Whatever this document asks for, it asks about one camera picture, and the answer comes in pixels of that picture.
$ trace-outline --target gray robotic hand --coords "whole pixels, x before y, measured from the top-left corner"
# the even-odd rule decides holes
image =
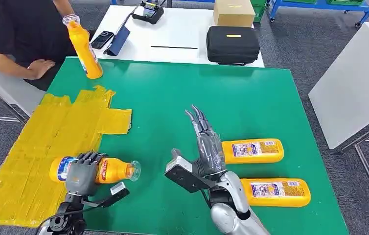
[[[70,163],[70,171],[68,171],[65,187],[69,194],[79,196],[94,196],[98,184],[95,178],[98,173],[98,164],[103,157],[107,157],[105,153],[87,152],[78,155],[75,161]]]
[[[190,193],[202,192],[211,208],[210,215],[217,228],[227,235],[269,235],[248,204],[239,177],[226,171],[225,157],[219,136],[213,131],[205,114],[192,105],[196,115],[186,110],[196,132],[199,158],[186,160],[180,150],[172,149],[173,160],[165,176]],[[208,189],[209,199],[204,192]]]

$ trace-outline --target smartphone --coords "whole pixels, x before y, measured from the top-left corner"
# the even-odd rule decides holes
[[[91,43],[92,48],[101,49],[113,36],[113,32],[102,31],[102,33]]]

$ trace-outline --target cable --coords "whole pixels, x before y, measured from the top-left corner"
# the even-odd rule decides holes
[[[209,203],[208,197],[206,196],[205,191],[203,191],[202,189],[199,189],[199,191],[202,193],[203,198],[205,199],[205,202],[206,202],[206,204],[208,205],[208,207],[209,207],[209,208],[212,208],[212,207],[210,206],[210,203]]]
[[[96,209],[98,207],[90,207],[88,209],[83,209],[83,210],[79,210],[79,211],[69,211],[69,212],[64,212],[64,213],[59,213],[59,214],[56,214],[56,215],[53,215],[47,219],[45,219],[44,221],[41,222],[41,224],[36,228],[36,231],[35,231],[35,235],[38,234],[39,230],[41,229],[42,225],[48,221],[48,220],[51,220],[51,219],[54,219],[54,218],[57,218],[57,217],[60,217],[62,215],[68,215],[68,214],[78,214],[78,213],[84,213],[84,212],[89,212],[89,211],[92,211],[93,209]]]

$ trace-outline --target person's hand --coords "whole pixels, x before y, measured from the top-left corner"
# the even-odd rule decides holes
[[[55,62],[51,60],[39,59],[33,61],[27,68],[33,72],[33,79],[36,80],[41,78],[54,65]]]

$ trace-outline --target black case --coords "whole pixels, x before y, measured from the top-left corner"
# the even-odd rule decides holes
[[[211,62],[245,65],[258,59],[259,43],[250,27],[211,26],[206,46]]]

